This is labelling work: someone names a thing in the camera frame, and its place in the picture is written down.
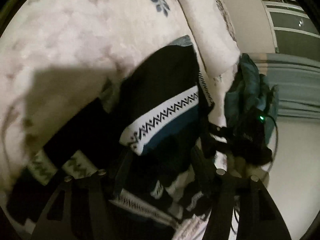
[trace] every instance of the pillow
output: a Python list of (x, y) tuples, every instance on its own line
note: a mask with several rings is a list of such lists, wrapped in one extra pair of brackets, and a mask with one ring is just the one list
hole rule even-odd
[(238, 62), (240, 51), (230, 36), (216, 0), (178, 0), (202, 56), (206, 73), (217, 77)]

